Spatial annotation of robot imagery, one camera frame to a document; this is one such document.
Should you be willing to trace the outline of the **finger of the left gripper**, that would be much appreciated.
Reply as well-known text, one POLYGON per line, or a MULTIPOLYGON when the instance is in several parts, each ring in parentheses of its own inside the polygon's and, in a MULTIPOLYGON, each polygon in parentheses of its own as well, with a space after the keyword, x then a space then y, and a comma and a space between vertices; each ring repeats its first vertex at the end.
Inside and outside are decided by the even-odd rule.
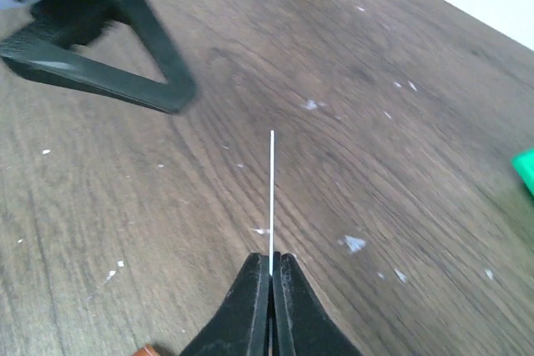
POLYGON ((3 46, 1 58, 18 76, 28 80, 176 114, 191 102, 196 84, 191 72, 146 0, 118 0, 118 8, 151 55, 164 83, 86 58, 73 46, 37 40, 27 46, 3 46))

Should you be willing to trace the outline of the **brown leather card holder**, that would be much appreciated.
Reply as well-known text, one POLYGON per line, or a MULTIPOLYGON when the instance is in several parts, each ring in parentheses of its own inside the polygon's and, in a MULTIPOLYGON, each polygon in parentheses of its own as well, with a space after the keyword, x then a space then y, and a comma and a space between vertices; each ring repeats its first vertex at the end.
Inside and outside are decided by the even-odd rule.
POLYGON ((150 344, 145 344, 138 349, 132 356, 160 356, 160 353, 150 344))

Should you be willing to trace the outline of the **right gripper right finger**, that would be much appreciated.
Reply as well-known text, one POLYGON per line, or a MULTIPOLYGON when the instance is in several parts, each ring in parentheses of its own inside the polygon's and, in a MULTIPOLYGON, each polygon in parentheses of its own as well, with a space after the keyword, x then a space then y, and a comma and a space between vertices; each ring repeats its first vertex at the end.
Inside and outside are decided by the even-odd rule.
POLYGON ((361 354, 329 317, 290 253, 274 253, 271 298, 274 355, 361 354))

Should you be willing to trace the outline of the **black VIP card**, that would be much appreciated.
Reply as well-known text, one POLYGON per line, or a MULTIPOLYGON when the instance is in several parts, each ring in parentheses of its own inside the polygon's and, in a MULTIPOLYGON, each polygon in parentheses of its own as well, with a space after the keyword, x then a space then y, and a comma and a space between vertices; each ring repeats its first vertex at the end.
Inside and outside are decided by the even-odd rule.
POLYGON ((269 198, 269 274, 274 270, 274 230, 275 230, 275 131, 270 130, 270 198, 269 198))

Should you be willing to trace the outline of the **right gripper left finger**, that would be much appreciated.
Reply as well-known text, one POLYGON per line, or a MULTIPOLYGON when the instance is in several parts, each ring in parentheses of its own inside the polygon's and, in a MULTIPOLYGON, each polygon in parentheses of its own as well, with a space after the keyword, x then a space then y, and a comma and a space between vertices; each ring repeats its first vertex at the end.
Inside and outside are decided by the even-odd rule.
POLYGON ((214 316, 183 356, 260 356, 269 352, 269 259, 251 253, 214 316))

